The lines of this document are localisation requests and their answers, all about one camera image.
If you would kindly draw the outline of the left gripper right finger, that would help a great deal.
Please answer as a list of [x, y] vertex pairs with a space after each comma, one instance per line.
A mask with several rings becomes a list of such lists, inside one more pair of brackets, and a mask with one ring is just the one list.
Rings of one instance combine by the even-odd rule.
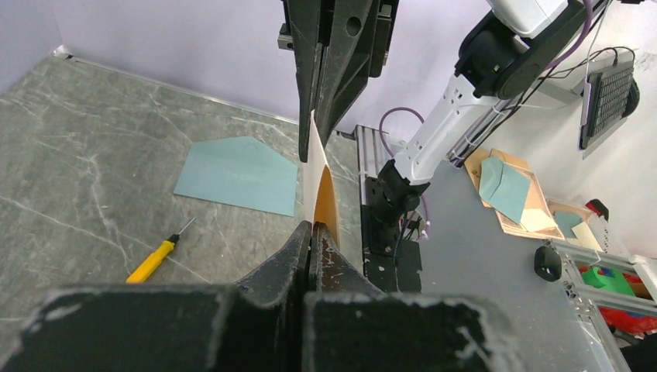
[[525, 371], [508, 317], [461, 294], [384, 293], [316, 223], [315, 289], [304, 297], [305, 371]]

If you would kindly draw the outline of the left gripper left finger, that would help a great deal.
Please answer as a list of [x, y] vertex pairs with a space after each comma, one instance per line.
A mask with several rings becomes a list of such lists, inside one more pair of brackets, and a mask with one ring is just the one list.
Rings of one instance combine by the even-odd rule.
[[312, 227], [234, 284], [89, 284], [34, 308], [3, 371], [298, 371]]

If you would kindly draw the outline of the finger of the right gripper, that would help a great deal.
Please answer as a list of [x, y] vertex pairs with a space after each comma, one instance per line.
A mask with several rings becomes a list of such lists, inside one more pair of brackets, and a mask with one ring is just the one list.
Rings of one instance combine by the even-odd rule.
[[324, 1], [315, 122], [331, 133], [387, 62], [399, 2]]
[[328, 141], [328, 110], [324, 94], [324, 54], [329, 32], [323, 1], [285, 1], [287, 31], [290, 33], [299, 95], [298, 154], [306, 163], [309, 155], [311, 120], [314, 119], [323, 144]]

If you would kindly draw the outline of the light blue envelope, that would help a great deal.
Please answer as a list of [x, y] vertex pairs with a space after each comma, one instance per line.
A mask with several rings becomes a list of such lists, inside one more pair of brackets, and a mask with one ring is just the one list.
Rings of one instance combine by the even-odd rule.
[[298, 166], [251, 136], [191, 145], [174, 194], [294, 216]]

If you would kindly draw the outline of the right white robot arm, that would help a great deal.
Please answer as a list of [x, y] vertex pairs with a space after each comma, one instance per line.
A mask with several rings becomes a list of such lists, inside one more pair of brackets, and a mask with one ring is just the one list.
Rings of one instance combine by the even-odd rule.
[[[583, 42], [602, 1], [492, 1], [462, 41], [455, 70], [409, 143], [370, 180], [366, 247], [393, 256], [403, 224], [437, 166], [466, 149], [466, 134], [512, 102]], [[298, 154], [332, 131], [378, 77], [390, 48], [396, 1], [285, 1], [278, 43], [294, 54], [300, 101]]]

